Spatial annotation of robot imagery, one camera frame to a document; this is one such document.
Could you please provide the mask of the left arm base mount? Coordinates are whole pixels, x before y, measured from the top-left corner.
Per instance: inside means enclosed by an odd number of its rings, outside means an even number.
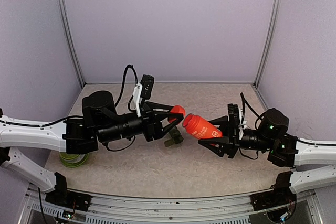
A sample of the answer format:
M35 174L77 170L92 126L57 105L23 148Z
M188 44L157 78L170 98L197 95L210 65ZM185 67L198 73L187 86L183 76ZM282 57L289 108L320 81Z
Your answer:
M62 206L72 210L87 212L91 204L92 197L89 194L67 191L65 195L56 191L46 194L45 201L57 206Z

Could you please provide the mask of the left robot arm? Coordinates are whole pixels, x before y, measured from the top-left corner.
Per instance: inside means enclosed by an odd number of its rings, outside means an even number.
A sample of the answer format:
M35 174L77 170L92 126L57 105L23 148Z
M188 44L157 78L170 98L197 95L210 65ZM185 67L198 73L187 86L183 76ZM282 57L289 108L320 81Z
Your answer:
M1 167L14 171L53 195L66 206L73 201L66 178L50 172L22 154L19 147L42 148L86 155L120 139L135 140L142 134L150 142L163 138L184 119L177 106L141 102L137 111L118 115L112 93L97 91L82 100L82 115L54 122L22 121L1 115Z

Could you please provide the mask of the red pill bottle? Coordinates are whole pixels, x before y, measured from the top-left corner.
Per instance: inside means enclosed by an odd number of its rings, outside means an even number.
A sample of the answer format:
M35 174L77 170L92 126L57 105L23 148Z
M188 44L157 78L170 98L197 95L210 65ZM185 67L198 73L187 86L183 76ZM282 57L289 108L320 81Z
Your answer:
M223 136L222 132L209 121L191 113L185 117L182 127L198 140Z

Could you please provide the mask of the green weekly pill organizer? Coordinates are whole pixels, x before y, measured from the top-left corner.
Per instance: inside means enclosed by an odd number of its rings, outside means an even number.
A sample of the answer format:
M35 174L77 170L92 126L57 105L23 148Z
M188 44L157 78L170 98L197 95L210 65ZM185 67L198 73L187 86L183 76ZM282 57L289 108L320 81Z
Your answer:
M169 136L170 138L164 142L165 147L181 144L184 141L179 129L176 126L169 131Z

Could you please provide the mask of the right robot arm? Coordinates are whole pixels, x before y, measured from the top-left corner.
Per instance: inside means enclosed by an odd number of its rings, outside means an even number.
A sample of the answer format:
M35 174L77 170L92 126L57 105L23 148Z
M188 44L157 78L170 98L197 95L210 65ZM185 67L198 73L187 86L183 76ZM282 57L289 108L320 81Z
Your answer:
M279 110L267 110L258 117L257 129L249 129L244 121L245 109L230 104L228 115L210 121L222 131L222 137L203 138L198 143L219 157L234 158L238 150L268 153L268 161L278 167L289 167L277 176L269 201L281 204L289 196L302 191L335 184L335 143L306 140L287 133L289 119Z

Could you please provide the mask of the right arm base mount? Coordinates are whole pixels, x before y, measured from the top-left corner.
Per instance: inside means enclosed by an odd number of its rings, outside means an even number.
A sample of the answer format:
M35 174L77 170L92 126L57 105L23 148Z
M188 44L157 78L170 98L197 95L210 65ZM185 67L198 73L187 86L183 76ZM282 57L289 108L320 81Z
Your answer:
M297 196L290 189L285 188L252 194L250 199L254 211L259 211L295 202Z

